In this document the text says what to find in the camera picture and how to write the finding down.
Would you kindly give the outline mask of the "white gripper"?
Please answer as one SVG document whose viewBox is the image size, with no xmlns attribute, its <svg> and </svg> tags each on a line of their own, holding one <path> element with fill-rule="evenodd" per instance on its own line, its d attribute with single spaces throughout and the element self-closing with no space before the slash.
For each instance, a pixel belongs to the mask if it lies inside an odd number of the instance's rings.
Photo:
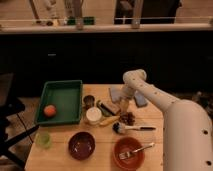
<svg viewBox="0 0 213 171">
<path fill-rule="evenodd" d="M 134 96 L 134 90 L 127 85 L 124 85 L 120 91 L 120 108 L 122 113 L 126 113 L 129 107 L 129 101 Z"/>
</svg>

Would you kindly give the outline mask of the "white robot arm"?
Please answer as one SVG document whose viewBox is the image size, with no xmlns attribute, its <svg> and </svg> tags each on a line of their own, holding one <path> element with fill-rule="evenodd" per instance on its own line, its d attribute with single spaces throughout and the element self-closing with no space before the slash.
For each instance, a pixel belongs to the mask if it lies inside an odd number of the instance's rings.
<svg viewBox="0 0 213 171">
<path fill-rule="evenodd" d="M 202 106 L 146 82 L 142 69 L 123 74 L 121 96 L 141 93 L 163 114 L 163 171 L 213 171 L 213 123 Z"/>
</svg>

